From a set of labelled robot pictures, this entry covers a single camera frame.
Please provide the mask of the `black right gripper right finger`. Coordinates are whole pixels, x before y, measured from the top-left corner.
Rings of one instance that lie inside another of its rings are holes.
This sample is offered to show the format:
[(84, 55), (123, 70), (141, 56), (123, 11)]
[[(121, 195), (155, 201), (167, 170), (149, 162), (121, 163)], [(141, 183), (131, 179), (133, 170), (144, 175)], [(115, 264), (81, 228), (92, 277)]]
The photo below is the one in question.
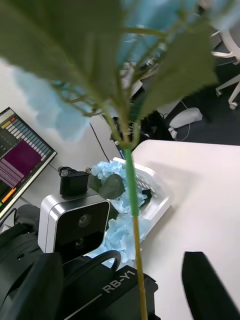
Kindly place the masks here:
[(240, 319), (240, 311), (203, 252), (184, 253), (181, 279), (194, 320)]

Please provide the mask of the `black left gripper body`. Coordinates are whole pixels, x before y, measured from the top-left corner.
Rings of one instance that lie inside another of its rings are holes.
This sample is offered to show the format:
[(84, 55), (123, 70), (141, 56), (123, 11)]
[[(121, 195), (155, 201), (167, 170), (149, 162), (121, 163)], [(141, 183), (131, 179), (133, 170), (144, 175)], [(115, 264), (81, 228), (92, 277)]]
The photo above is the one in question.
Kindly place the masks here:
[(91, 270), (64, 292), (62, 319), (141, 319), (137, 270), (129, 265), (116, 272), (104, 265)]

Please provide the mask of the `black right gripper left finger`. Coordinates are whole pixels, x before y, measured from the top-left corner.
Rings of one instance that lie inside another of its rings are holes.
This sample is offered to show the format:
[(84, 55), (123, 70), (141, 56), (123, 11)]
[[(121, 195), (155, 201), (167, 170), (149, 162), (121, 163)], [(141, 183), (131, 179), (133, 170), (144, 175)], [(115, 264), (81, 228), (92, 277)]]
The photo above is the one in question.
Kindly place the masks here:
[(42, 254), (19, 287), (3, 320), (55, 320), (63, 291), (63, 265), (58, 253)]

